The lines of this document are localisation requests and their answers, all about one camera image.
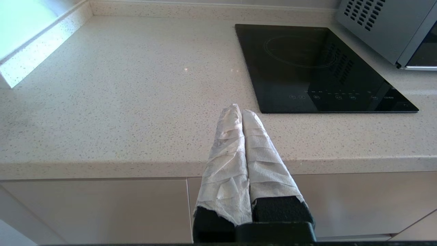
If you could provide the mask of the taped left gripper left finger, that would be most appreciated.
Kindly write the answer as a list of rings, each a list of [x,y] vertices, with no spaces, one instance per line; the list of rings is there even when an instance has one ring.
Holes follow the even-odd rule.
[[[194,210],[195,243],[234,242],[236,227],[252,223],[249,177],[237,104],[223,109]]]

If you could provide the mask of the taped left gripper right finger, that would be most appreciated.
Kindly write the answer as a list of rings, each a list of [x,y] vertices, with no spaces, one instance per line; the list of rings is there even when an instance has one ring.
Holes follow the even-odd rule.
[[[250,199],[256,222],[308,222],[313,216],[259,117],[242,111]]]

